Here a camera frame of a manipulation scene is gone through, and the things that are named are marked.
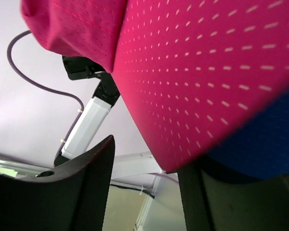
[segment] purple cable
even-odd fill
[[[168,179],[168,180],[171,180],[172,182],[176,183],[176,184],[179,184],[179,182],[167,175],[163,175],[163,174],[159,174],[159,173],[149,173],[150,175],[153,175],[153,176],[157,176],[157,177],[163,177],[165,179]]]
[[[51,88],[48,88],[46,86],[43,86],[35,81],[33,81],[32,79],[30,79],[28,76],[26,76],[24,73],[22,73],[15,65],[13,59],[12,59],[12,48],[13,46],[15,45],[15,43],[21,39],[22,37],[28,35],[28,34],[31,34],[31,31],[27,30],[19,35],[17,35],[15,38],[12,39],[12,41],[10,42],[9,46],[8,46],[8,49],[6,51],[7,53],[7,58],[8,58],[8,61],[9,61],[9,64],[11,65],[12,69],[21,77],[23,78],[25,81],[31,83],[32,85],[42,89],[42,90],[45,90],[45,91],[48,91],[48,92],[51,92],[51,93],[54,93],[54,94],[58,94],[58,95],[64,95],[64,96],[67,96],[67,97],[71,97],[75,100],[77,100],[77,102],[79,102],[80,104],[80,109],[81,111],[84,110],[84,105],[83,105],[83,102],[81,101],[80,98],[78,98],[77,96],[73,95],[73,94],[70,94],[70,93],[67,93],[67,92],[64,92],[64,91],[59,91],[59,90],[55,90],[55,89],[51,89]],[[72,126],[69,128],[69,130],[67,131],[67,134],[66,136],[64,137],[64,140],[66,141],[67,138],[69,137],[69,135],[71,134],[74,126],[76,125],[77,121],[79,120],[81,116],[81,112],[78,113],[76,119],[74,120],[74,122],[72,123]],[[57,151],[57,154],[56,155],[59,155],[62,148],[64,147],[64,143],[62,143]]]

